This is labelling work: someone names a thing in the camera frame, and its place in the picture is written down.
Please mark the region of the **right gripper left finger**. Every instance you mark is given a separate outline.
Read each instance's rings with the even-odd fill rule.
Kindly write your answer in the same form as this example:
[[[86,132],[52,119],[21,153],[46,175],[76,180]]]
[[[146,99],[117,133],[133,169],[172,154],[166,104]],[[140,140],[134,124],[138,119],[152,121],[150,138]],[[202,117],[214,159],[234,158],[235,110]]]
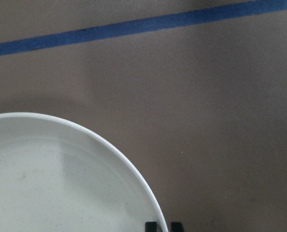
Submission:
[[[145,232],[158,232],[158,223],[155,221],[148,221],[145,223]]]

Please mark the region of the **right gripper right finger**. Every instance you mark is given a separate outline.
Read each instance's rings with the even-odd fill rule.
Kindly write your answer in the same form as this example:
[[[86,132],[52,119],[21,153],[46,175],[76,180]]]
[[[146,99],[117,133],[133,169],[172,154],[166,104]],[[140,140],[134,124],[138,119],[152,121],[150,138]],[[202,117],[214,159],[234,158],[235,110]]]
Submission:
[[[171,232],[184,232],[184,227],[181,222],[171,222]]]

